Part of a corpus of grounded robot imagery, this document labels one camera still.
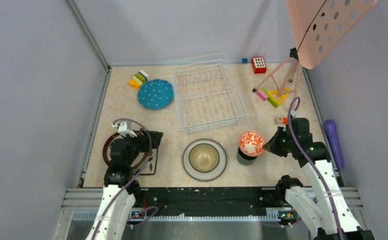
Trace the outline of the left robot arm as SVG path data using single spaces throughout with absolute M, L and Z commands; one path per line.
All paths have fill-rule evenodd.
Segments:
M 140 174 L 135 167 L 152 159 L 163 132 L 140 129 L 136 136 L 111 135 L 103 147 L 103 159 L 108 168 L 100 207 L 90 229 L 88 240 L 120 240 L 130 218 L 132 207 L 140 204 L 142 193 L 135 179 Z

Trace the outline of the brown flower glazed bowl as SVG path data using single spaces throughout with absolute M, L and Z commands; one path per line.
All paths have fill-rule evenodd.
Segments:
M 214 170 L 220 161 L 217 149 L 207 143 L 194 146 L 189 153 L 189 163 L 193 169 L 201 173 Z

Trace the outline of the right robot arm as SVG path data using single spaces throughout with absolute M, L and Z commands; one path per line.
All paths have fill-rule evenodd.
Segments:
M 281 206 L 292 206 L 306 224 L 313 240 L 372 240 L 352 214 L 334 175 L 329 152 L 322 142 L 314 142 L 306 118 L 288 117 L 279 126 L 264 149 L 279 157 L 289 154 L 298 161 L 308 176 L 316 200 L 312 200 L 302 182 L 284 175 L 275 186 L 275 200 Z

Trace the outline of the orange patterned white bowl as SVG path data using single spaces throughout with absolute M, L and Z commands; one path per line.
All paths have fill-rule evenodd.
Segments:
M 262 155 L 265 152 L 263 148 L 265 144 L 264 136 L 255 130 L 244 131 L 238 139 L 238 148 L 249 157 Z

